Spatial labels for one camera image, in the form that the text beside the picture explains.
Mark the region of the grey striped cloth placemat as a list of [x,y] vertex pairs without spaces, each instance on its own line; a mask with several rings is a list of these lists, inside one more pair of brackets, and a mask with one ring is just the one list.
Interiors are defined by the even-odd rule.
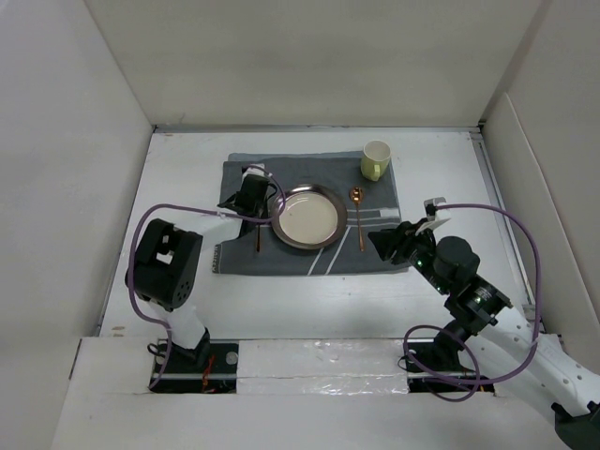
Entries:
[[242,168],[261,163],[284,189],[304,184],[317,184],[332,189],[348,210],[348,225],[341,237],[324,249],[303,250],[284,244],[267,226],[261,227],[261,248],[257,250],[253,232],[239,240],[215,247],[212,272],[240,276],[347,276],[398,273],[408,264],[392,264],[380,259],[376,249],[366,240],[366,250],[358,244],[355,208],[349,198],[350,189],[360,186],[365,198],[360,205],[364,233],[394,229],[401,222],[395,170],[389,165],[382,178],[371,182],[360,171],[359,151],[266,155],[232,153],[223,163],[220,199],[229,198],[241,185]]

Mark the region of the copper spoon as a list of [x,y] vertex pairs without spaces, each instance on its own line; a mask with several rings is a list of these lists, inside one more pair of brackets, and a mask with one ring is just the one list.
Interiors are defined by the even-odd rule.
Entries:
[[366,250],[364,234],[362,230],[361,218],[360,218],[360,205],[364,200],[364,190],[361,187],[352,187],[349,193],[350,199],[355,207],[357,231],[359,239],[359,248],[361,252]]

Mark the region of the round metal plate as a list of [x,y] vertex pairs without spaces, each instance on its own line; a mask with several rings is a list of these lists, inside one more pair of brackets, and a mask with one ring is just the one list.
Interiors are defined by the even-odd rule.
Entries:
[[270,207],[275,236],[287,246],[302,250],[326,248],[347,230],[348,211],[331,188],[304,184],[278,194]]

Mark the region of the pale green cup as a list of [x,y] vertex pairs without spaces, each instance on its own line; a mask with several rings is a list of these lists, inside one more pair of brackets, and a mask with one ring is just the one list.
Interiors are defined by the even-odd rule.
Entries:
[[391,148],[386,142],[368,142],[363,147],[361,174],[369,181],[378,182],[385,174],[390,160]]

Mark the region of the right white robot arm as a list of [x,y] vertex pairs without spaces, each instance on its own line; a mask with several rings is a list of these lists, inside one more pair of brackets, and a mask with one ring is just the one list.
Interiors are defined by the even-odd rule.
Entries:
[[409,263],[439,293],[453,320],[435,338],[433,357],[453,369],[468,355],[466,341],[479,336],[496,346],[470,355],[482,383],[515,380],[540,413],[554,414],[554,430],[571,449],[599,446],[599,377],[571,358],[560,344],[540,333],[506,295],[477,273],[480,259],[466,240],[436,240],[424,221],[370,232],[380,258]]

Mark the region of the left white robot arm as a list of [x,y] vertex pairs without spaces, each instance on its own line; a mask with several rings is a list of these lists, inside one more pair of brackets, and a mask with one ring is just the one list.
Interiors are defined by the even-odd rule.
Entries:
[[125,277],[130,303],[144,320],[165,327],[166,353],[176,352],[188,371],[203,369],[209,358],[210,334],[189,300],[201,253],[213,254],[216,246],[269,223],[270,188],[278,188],[273,175],[262,164],[251,164],[243,169],[239,190],[216,211],[162,203],[142,216],[146,221],[160,208],[199,213],[198,231],[184,231],[160,218],[135,229]]

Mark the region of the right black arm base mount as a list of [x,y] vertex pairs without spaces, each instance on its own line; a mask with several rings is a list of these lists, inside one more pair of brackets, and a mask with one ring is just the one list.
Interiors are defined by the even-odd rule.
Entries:
[[475,393],[494,393],[492,384],[479,384],[475,387],[464,382],[454,385],[440,381],[417,366],[408,355],[412,355],[422,365],[443,373],[446,377],[474,381],[476,372],[470,364],[467,352],[457,342],[436,330],[434,337],[413,337],[405,339],[406,350],[397,360],[397,366],[407,373],[409,392],[429,393],[448,401],[459,401],[468,396],[472,390]]

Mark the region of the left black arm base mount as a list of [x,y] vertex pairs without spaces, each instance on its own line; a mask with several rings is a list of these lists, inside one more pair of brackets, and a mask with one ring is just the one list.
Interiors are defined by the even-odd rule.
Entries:
[[208,333],[194,350],[172,345],[162,376],[167,341],[159,339],[146,347],[153,355],[150,390],[158,394],[234,394],[237,384],[239,342],[212,340]]

